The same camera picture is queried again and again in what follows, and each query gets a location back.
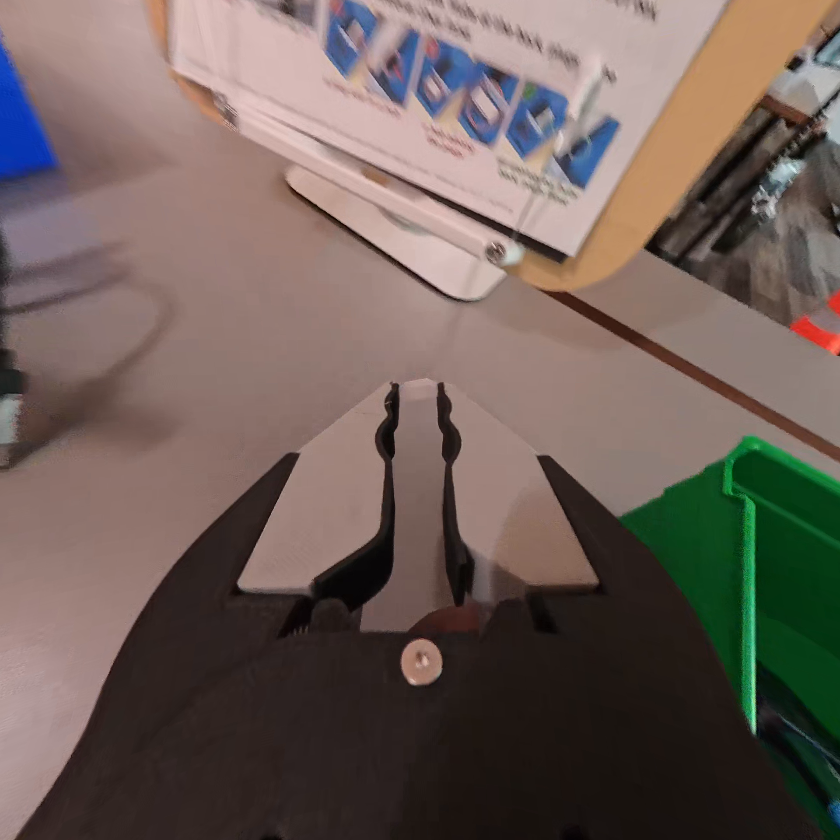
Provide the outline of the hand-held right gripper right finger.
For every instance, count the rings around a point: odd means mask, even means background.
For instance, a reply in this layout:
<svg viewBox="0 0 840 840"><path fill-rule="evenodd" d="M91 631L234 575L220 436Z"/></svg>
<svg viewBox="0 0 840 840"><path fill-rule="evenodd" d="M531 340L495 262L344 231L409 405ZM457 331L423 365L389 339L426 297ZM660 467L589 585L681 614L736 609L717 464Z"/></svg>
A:
<svg viewBox="0 0 840 840"><path fill-rule="evenodd" d="M599 578L537 452L451 384L437 385L444 559L457 606L593 592Z"/></svg>

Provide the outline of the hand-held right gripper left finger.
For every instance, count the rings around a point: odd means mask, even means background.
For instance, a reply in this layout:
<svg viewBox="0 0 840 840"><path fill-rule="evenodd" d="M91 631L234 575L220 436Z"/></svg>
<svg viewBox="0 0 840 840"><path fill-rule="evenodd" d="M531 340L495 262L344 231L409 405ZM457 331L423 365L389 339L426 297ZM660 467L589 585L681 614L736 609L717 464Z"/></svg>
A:
<svg viewBox="0 0 840 840"><path fill-rule="evenodd" d="M295 454L237 587L361 609L392 574L394 433L400 387L386 383Z"/></svg>

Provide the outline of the blue plastic bin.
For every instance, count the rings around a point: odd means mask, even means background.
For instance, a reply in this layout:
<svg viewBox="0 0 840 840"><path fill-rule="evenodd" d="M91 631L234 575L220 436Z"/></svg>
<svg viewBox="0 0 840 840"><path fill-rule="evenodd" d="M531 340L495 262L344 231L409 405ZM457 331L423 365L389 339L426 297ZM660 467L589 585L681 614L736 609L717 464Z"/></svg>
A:
<svg viewBox="0 0 840 840"><path fill-rule="evenodd" d="M1 181L60 168L23 78L1 39Z"/></svg>

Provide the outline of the green plastic bin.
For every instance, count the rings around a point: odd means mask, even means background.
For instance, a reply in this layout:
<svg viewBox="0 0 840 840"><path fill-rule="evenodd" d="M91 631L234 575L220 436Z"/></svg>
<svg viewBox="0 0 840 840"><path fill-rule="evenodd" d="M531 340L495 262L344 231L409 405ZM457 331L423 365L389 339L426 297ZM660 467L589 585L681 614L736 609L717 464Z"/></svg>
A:
<svg viewBox="0 0 840 840"><path fill-rule="evenodd" d="M746 437L622 521L692 605L789 792L838 838L838 478Z"/></svg>

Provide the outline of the white tablet stand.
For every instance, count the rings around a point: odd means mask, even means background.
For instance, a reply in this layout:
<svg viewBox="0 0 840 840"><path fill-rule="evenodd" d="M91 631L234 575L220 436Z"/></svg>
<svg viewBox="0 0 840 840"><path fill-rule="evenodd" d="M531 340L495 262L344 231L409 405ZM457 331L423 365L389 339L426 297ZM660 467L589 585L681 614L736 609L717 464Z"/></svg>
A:
<svg viewBox="0 0 840 840"><path fill-rule="evenodd" d="M286 182L301 199L447 298L484 300L508 277L504 268L485 257L410 227L392 213L298 165L287 170Z"/></svg>

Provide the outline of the orange cone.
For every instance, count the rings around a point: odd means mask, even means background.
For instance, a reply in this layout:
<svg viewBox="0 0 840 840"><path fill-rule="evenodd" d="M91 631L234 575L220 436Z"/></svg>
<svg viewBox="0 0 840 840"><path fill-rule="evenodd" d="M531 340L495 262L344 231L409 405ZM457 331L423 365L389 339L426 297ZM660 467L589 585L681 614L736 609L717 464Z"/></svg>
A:
<svg viewBox="0 0 840 840"><path fill-rule="evenodd" d="M832 309L798 318L790 331L832 355L839 355L839 316Z"/></svg>

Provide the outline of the instruction sheet on stand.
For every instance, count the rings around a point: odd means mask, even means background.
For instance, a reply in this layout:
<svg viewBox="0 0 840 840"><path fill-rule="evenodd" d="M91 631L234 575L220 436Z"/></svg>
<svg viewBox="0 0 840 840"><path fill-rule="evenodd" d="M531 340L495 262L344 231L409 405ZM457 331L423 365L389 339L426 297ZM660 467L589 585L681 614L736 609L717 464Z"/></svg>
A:
<svg viewBox="0 0 840 840"><path fill-rule="evenodd" d="M556 296L609 277L633 258L754 104L778 63L836 2L732 2L641 146L581 251L560 261L515 244L372 165L280 126L269 148L386 212L485 257Z"/></svg>

